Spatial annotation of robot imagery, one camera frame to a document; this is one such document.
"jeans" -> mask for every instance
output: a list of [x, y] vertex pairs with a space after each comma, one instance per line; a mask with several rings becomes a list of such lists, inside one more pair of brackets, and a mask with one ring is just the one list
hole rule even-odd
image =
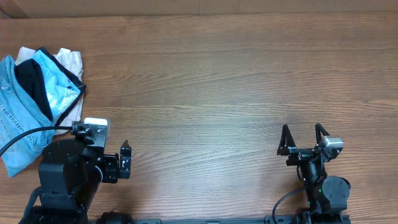
[[[53, 126], [18, 84], [14, 63], [11, 55], [0, 62], [0, 147], [25, 131]], [[13, 177], [31, 164], [52, 142], [54, 133], [54, 130], [32, 133], [12, 145], [2, 155], [8, 176]]]

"light blue fabric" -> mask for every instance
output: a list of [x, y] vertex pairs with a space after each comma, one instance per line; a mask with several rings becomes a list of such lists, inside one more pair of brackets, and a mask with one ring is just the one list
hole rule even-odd
[[[53, 126], [18, 84], [14, 63], [10, 55], [0, 62], [0, 147], [25, 131]], [[54, 130], [32, 133], [12, 145], [2, 155], [8, 176], [13, 177], [31, 164], [51, 143], [54, 133]]]
[[78, 98], [80, 90], [41, 50], [36, 51], [32, 59], [42, 69], [45, 92], [52, 112], [52, 122], [55, 124], [61, 114]]

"blue cloth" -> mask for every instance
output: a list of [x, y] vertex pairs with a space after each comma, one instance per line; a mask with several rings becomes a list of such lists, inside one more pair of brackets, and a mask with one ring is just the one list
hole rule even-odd
[[[25, 131], [53, 126], [34, 100], [18, 84], [14, 74], [14, 59], [9, 55], [0, 62], [0, 147]], [[55, 130], [32, 133], [3, 155], [9, 177], [31, 164], [51, 143]]]
[[45, 91], [52, 112], [52, 123], [55, 124], [61, 114], [79, 97], [80, 90], [43, 51], [36, 51], [32, 59], [42, 69]]

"cloth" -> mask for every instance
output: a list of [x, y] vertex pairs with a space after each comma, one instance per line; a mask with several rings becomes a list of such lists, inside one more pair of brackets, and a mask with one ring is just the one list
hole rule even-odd
[[52, 121], [52, 112], [40, 65], [35, 60], [29, 59], [15, 66], [14, 71], [18, 84], [35, 101], [41, 112]]
[[[0, 62], [0, 147], [25, 131], [53, 126], [35, 101], [18, 84], [14, 59], [9, 55]], [[32, 163], [52, 142], [54, 130], [32, 133], [13, 144], [3, 155], [9, 177]]]
[[80, 90], [42, 50], [36, 51], [32, 59], [42, 69], [45, 92], [53, 116], [52, 122], [56, 124], [61, 115], [76, 99], [78, 100]]
[[[21, 47], [16, 60], [16, 65], [19, 65], [20, 63], [32, 58], [33, 54], [35, 54], [35, 50], [28, 49], [27, 47]], [[80, 99], [77, 101], [74, 107], [70, 108], [70, 111], [66, 114], [66, 116], [63, 119], [62, 116], [59, 119], [61, 120], [59, 121], [60, 126], [71, 126], [73, 121], [79, 121], [81, 119], [80, 116], [81, 116], [81, 109], [83, 107], [83, 92], [86, 88], [86, 86], [82, 83], [83, 62], [81, 60], [81, 54], [80, 52], [74, 52], [74, 51], [71, 52], [68, 49], [61, 48], [59, 53], [57, 55], [53, 55], [53, 57], [56, 61], [59, 62], [61, 66], [65, 67], [66, 70], [74, 74], [79, 80], [79, 83], [74, 82], [74, 84], [78, 86], [78, 88], [81, 91]], [[55, 134], [63, 134], [65, 132], [67, 131], [56, 130]]]

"denim cloth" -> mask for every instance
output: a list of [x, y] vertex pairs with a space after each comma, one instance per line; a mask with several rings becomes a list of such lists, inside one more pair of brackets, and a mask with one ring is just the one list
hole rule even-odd
[[[10, 55], [0, 62], [0, 147], [25, 131], [53, 126], [18, 84], [14, 67]], [[12, 145], [2, 155], [8, 176], [13, 177], [31, 164], [51, 143], [54, 133], [54, 130], [32, 133]]]
[[42, 69], [45, 91], [53, 117], [52, 122], [55, 124], [61, 114], [79, 97], [80, 90], [43, 51], [36, 51], [32, 59]]

